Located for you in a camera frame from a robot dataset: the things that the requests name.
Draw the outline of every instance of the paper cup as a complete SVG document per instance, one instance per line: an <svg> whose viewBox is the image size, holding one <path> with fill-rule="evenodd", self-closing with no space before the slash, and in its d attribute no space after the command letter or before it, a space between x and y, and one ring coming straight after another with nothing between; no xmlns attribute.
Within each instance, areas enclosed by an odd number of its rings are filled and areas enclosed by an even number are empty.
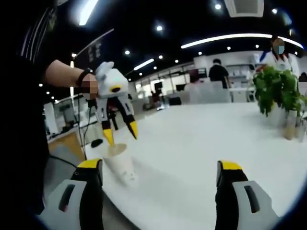
<svg viewBox="0 0 307 230"><path fill-rule="evenodd" d="M109 146L107 155L103 157L111 172L125 185L136 185L137 176L135 174L132 159L127 152L126 144L116 144Z"/></svg>

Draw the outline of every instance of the white table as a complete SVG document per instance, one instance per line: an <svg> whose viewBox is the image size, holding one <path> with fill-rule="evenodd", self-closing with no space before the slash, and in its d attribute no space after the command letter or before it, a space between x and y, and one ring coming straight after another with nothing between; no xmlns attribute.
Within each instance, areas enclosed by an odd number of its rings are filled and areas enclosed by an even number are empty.
<svg viewBox="0 0 307 230"><path fill-rule="evenodd" d="M266 126L255 103L172 106L138 121L139 139L126 128L139 186L120 184L104 165L103 189L141 230L212 230L218 160L235 161L272 198L283 216L307 175L307 140L298 143ZM91 152L88 157L101 157Z"/></svg>

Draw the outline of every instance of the ceiling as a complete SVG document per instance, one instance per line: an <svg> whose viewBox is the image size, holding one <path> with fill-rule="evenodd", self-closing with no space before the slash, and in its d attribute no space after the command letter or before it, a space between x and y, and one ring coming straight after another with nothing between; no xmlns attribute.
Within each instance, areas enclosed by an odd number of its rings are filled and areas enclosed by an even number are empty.
<svg viewBox="0 0 307 230"><path fill-rule="evenodd" d="M176 65L176 59L179 64L190 62L199 51L211 55L228 52L228 46L234 52L256 50L255 44L261 50L269 44L266 38L237 38L180 48L204 38L239 33L277 34L307 46L307 30L300 21L297 5L292 3L296 0L265 0L262 18L230 18L223 0L99 0L87 24L80 27L77 15L85 2L70 0L59 7L55 39L59 59L69 64L72 53L78 53L95 38L114 29L101 40L100 58L93 63L79 58L76 65L95 69L102 61L114 61L115 67L132 81L141 78L140 72L144 77ZM215 9L217 3L222 6L220 10ZM277 14L272 13L274 8L278 9ZM156 30L159 25L162 31ZM289 43L286 48L290 53L303 53ZM126 50L130 51L129 55L125 55ZM151 58L154 63L133 71L135 66ZM42 92L46 102L51 96L61 99L70 95L69 89L50 86L42 87Z"/></svg>

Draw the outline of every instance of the blurred hand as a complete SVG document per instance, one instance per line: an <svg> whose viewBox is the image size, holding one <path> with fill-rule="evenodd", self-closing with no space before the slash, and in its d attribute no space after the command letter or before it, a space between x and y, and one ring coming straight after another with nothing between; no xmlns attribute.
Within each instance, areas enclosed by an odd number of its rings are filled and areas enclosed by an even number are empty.
<svg viewBox="0 0 307 230"><path fill-rule="evenodd" d="M91 100L98 95L98 82L93 74L87 74L81 84L82 94L86 100Z"/></svg>

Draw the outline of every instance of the green leaves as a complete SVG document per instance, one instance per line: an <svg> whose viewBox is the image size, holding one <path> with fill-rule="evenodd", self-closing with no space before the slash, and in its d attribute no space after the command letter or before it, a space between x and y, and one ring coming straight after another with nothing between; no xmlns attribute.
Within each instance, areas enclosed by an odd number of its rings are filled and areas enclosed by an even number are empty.
<svg viewBox="0 0 307 230"><path fill-rule="evenodd" d="M291 71L278 71L274 67L266 66L253 79L256 87L255 97L259 102L261 113L268 115L275 102L286 111L300 111L303 101L307 105L307 98L300 95L297 89L297 78Z"/></svg>

